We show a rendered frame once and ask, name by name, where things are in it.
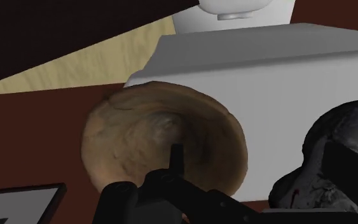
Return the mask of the dark grey figure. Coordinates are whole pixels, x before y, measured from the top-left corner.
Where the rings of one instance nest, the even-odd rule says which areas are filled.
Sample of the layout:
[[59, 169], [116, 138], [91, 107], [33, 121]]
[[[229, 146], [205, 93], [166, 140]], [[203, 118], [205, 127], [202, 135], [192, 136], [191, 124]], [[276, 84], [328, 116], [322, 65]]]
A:
[[272, 209], [330, 208], [358, 213], [358, 206], [321, 170], [324, 146], [335, 141], [358, 153], [358, 101], [341, 104], [319, 117], [305, 136], [301, 167], [275, 182]]

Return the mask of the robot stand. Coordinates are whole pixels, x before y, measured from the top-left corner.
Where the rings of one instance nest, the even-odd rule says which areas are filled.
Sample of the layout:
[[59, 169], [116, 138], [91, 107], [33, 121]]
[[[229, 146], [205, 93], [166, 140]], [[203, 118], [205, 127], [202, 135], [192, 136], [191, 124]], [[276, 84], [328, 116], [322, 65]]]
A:
[[162, 36], [127, 86], [149, 81], [191, 87], [236, 117], [249, 161], [235, 199], [266, 200], [300, 166], [311, 124], [358, 100], [358, 31], [302, 23]]

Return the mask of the brown wooden bowl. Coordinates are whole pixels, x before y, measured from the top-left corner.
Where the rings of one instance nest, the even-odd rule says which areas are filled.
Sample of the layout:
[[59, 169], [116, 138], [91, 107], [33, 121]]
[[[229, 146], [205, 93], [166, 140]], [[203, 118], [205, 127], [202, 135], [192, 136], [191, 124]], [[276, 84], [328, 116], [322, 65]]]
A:
[[166, 168], [173, 144], [184, 147], [184, 178], [233, 195], [248, 170], [244, 132], [217, 100], [192, 88], [151, 81], [110, 95], [89, 113], [81, 159], [97, 190]]

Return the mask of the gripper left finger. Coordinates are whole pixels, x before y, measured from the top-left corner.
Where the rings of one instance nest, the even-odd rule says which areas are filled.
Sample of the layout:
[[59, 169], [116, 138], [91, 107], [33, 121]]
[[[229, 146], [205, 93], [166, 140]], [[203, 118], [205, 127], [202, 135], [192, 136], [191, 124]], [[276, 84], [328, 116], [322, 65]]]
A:
[[167, 201], [184, 213], [190, 224], [259, 224], [261, 215], [218, 190], [204, 191], [182, 178], [184, 146], [170, 148], [169, 167], [146, 174], [141, 187], [130, 181], [105, 186], [92, 224], [145, 224], [134, 221], [139, 197], [150, 202]]

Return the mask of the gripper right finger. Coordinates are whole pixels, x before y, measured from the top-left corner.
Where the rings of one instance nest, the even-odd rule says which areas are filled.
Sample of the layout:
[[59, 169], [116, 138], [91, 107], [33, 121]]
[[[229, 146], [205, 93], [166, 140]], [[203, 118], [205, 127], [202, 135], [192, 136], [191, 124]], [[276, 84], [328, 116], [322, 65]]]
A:
[[340, 143], [326, 143], [322, 173], [358, 205], [358, 153]]

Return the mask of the black tablet with grey screen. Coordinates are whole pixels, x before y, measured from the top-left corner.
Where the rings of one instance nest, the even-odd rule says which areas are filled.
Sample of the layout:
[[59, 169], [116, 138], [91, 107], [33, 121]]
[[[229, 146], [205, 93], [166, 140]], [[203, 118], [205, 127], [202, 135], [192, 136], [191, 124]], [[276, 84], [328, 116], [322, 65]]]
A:
[[64, 183], [0, 189], [0, 224], [50, 224], [66, 191]]

